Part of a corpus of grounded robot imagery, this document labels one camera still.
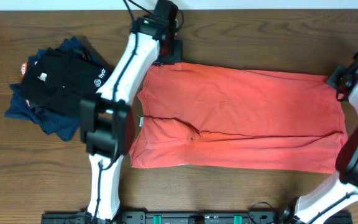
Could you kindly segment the red orange t-shirt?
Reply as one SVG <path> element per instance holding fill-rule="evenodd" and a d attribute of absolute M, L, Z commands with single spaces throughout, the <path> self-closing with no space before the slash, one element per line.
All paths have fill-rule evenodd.
<path fill-rule="evenodd" d="M 134 168 L 181 165 L 330 174 L 345 116 L 321 75 L 178 63 L 152 67 Z"/>

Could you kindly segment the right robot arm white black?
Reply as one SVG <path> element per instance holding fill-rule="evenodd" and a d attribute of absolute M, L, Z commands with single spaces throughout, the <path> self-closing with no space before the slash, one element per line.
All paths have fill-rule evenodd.
<path fill-rule="evenodd" d="M 358 53 L 349 67 L 339 66 L 328 85 L 348 101 L 358 115 Z M 258 218 L 249 212 L 250 223 L 352 223 L 345 208 L 358 202 L 358 127 L 340 150 L 335 173 L 311 193 L 289 204 L 275 217 Z"/>

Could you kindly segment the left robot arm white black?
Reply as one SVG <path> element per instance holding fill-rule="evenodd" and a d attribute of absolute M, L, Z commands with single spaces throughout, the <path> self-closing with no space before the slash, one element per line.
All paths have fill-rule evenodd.
<path fill-rule="evenodd" d="M 131 145 L 129 112 L 147 70 L 173 55 L 175 34 L 180 28 L 175 17 L 144 16 L 133 21 L 127 46 L 113 73 L 95 94 L 80 102 L 81 141 L 92 171 L 85 223 L 117 220 L 121 166 Z"/>

